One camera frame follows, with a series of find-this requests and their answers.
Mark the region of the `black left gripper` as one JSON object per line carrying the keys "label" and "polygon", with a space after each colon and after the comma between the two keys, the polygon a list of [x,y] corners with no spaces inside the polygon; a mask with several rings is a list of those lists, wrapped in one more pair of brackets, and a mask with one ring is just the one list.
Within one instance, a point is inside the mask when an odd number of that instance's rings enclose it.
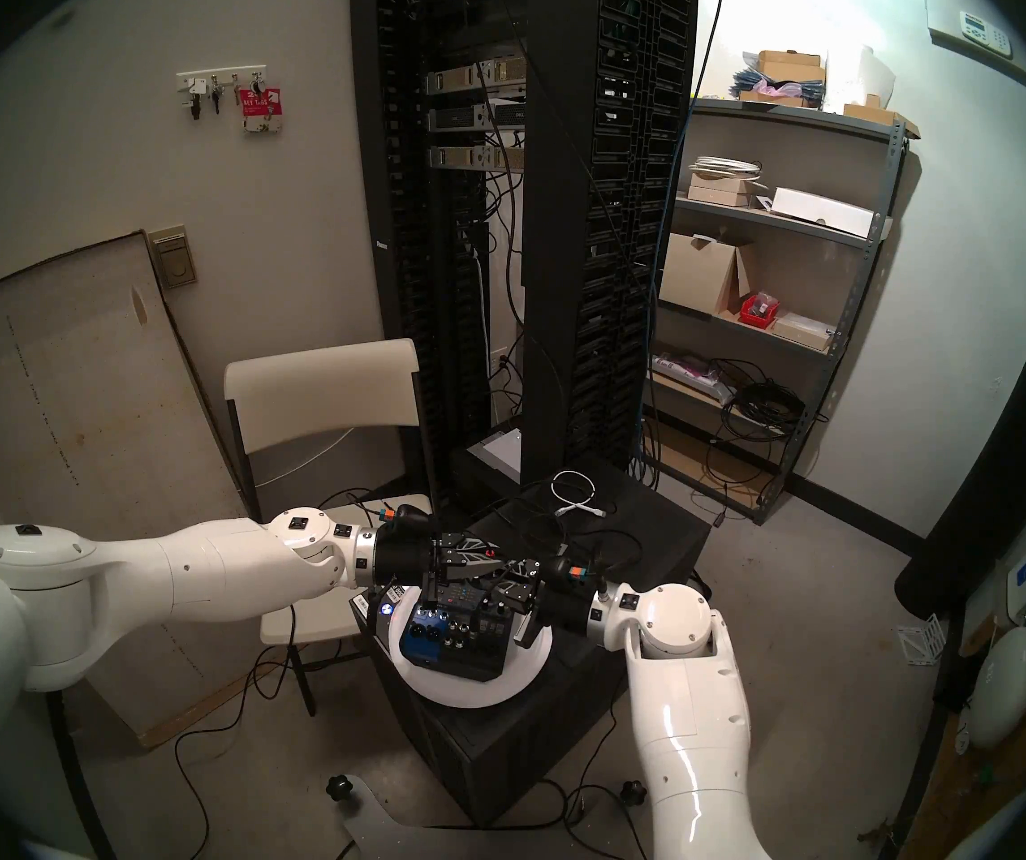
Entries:
{"label": "black left gripper", "polygon": [[436,598],[437,587],[488,577],[489,563],[503,561],[491,542],[468,531],[442,533],[437,515],[421,508],[384,507],[378,519],[374,593],[396,584],[417,586],[422,598]]}

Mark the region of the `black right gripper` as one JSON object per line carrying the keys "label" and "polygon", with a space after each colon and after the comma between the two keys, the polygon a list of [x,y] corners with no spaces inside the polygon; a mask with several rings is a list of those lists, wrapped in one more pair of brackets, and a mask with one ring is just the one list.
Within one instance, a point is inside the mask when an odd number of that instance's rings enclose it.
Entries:
{"label": "black right gripper", "polygon": [[543,628],[555,628],[580,637],[589,633],[590,611],[601,578],[571,556],[507,559],[499,566],[494,596],[520,615],[515,644],[530,648]]}

